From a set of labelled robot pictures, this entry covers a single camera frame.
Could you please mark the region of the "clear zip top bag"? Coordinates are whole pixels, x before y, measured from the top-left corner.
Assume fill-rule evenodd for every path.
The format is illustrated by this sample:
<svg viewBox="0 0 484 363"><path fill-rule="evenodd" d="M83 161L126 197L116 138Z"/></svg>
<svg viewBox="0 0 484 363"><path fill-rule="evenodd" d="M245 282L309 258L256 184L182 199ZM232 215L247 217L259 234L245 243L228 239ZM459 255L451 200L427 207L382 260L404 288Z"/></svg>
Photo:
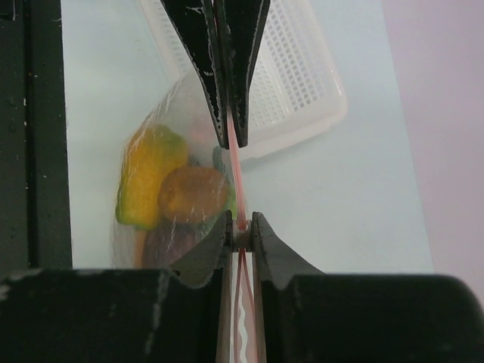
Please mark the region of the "clear zip top bag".
<svg viewBox="0 0 484 363"><path fill-rule="evenodd" d="M188 68L123 151L113 262L133 362L257 362L238 150L267 1L164 1Z"/></svg>

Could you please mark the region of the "papaya slice with red flesh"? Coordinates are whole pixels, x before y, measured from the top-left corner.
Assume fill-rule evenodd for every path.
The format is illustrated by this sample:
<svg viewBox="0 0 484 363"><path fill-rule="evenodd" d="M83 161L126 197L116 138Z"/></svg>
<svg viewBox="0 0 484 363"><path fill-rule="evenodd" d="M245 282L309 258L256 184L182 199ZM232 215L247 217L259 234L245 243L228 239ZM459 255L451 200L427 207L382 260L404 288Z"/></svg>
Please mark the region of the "papaya slice with red flesh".
<svg viewBox="0 0 484 363"><path fill-rule="evenodd" d="M199 234L192 225L163 220L144 239L143 268L165 268L197 244Z"/></svg>

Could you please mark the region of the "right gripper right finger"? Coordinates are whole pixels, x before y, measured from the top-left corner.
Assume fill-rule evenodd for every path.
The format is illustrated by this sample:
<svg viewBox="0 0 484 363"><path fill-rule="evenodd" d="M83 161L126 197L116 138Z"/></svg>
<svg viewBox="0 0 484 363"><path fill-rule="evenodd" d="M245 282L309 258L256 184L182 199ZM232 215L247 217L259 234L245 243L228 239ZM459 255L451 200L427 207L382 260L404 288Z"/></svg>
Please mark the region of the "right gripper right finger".
<svg viewBox="0 0 484 363"><path fill-rule="evenodd" d="M448 275L328 274L251 226L263 362L481 362L483 310Z"/></svg>

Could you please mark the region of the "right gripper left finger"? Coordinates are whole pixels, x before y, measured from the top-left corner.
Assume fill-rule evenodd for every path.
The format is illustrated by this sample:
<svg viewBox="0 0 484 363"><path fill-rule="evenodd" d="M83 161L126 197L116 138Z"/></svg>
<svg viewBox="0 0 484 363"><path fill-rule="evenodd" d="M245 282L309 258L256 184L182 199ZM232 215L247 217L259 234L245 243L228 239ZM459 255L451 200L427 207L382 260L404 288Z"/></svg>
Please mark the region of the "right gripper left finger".
<svg viewBox="0 0 484 363"><path fill-rule="evenodd" d="M29 269L1 281L3 362L227 362L232 215L168 268Z"/></svg>

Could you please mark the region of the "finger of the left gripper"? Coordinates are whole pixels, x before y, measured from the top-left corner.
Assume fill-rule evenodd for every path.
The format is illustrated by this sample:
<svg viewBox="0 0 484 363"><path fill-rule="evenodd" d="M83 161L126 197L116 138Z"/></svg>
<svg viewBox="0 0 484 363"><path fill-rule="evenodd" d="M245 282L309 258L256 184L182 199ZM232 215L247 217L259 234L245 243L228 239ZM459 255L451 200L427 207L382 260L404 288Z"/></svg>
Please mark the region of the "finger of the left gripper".
<svg viewBox="0 0 484 363"><path fill-rule="evenodd" d="M238 147L248 144L250 86L270 4L269 0L219 2L226 104Z"/></svg>
<svg viewBox="0 0 484 363"><path fill-rule="evenodd" d="M219 145L228 148L228 102L213 4L165 0L162 5L200 79Z"/></svg>

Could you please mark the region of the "brown kiwi fruit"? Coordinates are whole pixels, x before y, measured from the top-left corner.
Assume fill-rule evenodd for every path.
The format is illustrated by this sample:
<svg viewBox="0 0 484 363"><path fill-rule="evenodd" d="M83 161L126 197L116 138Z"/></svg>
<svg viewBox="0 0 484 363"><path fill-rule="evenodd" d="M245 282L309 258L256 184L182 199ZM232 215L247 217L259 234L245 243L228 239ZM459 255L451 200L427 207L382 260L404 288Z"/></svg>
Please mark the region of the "brown kiwi fruit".
<svg viewBox="0 0 484 363"><path fill-rule="evenodd" d="M199 224L224 208L230 185L217 169L183 166L169 173L158 194L161 216L171 222Z"/></svg>

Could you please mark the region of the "yellow green mango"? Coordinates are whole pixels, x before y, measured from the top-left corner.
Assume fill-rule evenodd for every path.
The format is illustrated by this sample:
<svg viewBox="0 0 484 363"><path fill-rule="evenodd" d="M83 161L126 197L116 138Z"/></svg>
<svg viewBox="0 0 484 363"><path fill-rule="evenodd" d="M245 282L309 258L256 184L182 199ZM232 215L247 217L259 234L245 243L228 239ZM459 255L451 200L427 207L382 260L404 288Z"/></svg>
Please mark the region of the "yellow green mango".
<svg viewBox="0 0 484 363"><path fill-rule="evenodd" d="M165 178L188 164L188 143L168 126L141 127L129 141L120 173L116 220L143 230L157 226L157 198Z"/></svg>

